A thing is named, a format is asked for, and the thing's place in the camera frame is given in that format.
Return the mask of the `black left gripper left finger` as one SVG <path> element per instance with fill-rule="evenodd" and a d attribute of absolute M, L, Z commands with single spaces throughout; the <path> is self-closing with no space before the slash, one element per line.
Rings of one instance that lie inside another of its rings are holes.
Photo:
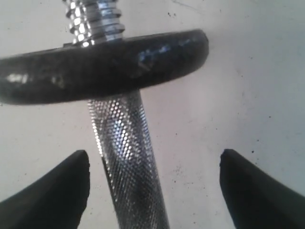
<path fill-rule="evenodd" d="M 90 194 L 90 163 L 78 150 L 0 203 L 2 229 L 76 229 Z"/>

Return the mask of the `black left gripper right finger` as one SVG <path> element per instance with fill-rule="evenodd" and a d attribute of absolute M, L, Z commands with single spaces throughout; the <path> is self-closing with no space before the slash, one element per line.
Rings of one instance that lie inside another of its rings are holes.
<path fill-rule="evenodd" d="M 305 197 L 233 149 L 225 149 L 221 154 L 219 182 L 237 229 L 305 227 Z"/>

